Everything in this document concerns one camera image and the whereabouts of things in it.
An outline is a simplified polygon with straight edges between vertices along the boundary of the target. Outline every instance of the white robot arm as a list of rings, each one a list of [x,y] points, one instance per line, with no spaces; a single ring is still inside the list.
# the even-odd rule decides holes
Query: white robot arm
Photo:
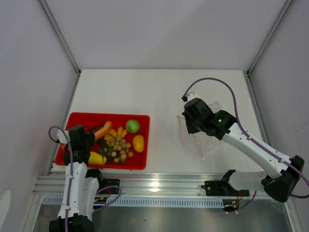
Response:
[[[229,191],[233,190],[260,190],[265,191],[277,201],[286,202],[300,178],[287,164],[302,172],[304,160],[299,156],[290,158],[259,140],[247,130],[245,130],[247,133],[245,135],[244,128],[241,130],[235,117],[223,110],[214,114],[196,93],[188,94],[186,100],[183,115],[189,133],[203,131],[209,136],[223,140],[243,152],[264,170],[253,173],[229,170],[220,181],[221,195],[218,196],[222,196],[222,190],[226,196],[229,195]],[[280,160],[275,159],[256,142],[275,153]]]

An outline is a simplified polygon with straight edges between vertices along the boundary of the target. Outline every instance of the transparent plastic bag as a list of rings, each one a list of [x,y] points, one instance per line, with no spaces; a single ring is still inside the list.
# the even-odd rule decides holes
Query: transparent plastic bag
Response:
[[[221,110],[221,105],[218,101],[209,105],[209,108],[214,112]],[[206,155],[217,147],[221,142],[215,137],[210,137],[206,133],[198,132],[188,134],[184,116],[177,115],[179,123],[179,135],[183,146],[185,146],[193,155],[206,160]]]

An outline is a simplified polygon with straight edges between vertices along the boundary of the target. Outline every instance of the white table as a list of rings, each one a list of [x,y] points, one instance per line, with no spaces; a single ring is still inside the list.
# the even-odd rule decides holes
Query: white table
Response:
[[[176,118],[183,112],[181,96],[202,77],[226,81],[234,90],[242,124],[261,138],[242,71],[218,70],[83,70],[70,108],[72,112],[149,115],[151,120],[146,168],[103,169],[104,173],[222,174],[229,169],[244,172],[261,168],[232,146],[221,142],[202,161],[182,145]],[[214,81],[192,88],[207,103],[218,101],[234,114],[229,90]],[[64,172],[54,165],[52,172]]]

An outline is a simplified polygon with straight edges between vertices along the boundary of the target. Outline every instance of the table surface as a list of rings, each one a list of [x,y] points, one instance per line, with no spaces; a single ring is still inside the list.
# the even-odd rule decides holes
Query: table surface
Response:
[[[183,145],[176,117],[183,112],[184,102],[181,96],[192,82],[202,77],[219,78],[232,87],[243,126],[261,138],[242,71],[83,70],[70,113],[139,114],[149,115],[151,121],[146,168],[103,169],[103,172],[223,174],[229,169],[260,171],[261,168],[256,163],[224,142],[207,152],[206,160]],[[235,115],[232,96],[221,83],[203,81],[196,84],[192,91],[207,104],[219,102],[223,110]],[[54,164],[52,172],[64,172],[64,167]]]

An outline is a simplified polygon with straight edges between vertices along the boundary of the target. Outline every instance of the red tray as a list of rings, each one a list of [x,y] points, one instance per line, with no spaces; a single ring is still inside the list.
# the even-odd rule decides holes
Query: red tray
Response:
[[[95,114],[95,113],[71,113],[66,130],[75,125],[84,125],[89,128],[94,128],[106,121],[112,122],[112,128],[117,131],[119,127],[126,128],[126,122],[130,119],[135,119],[140,122],[140,130],[135,133],[127,133],[124,139],[128,143],[132,143],[133,138],[136,135],[142,135],[145,139],[145,148],[144,151],[138,153],[134,150],[133,146],[130,148],[130,151],[133,152],[133,157],[128,157],[126,163],[114,163],[109,162],[104,165],[89,164],[91,168],[118,168],[118,169],[132,169],[132,170],[143,170],[146,167],[147,160],[147,148],[148,148],[148,137],[149,137],[149,126],[150,126],[150,117],[147,115],[119,115],[119,114]],[[65,146],[60,146],[55,163],[57,165],[64,165],[63,157],[65,155]],[[98,152],[98,144],[95,143],[91,151]]]

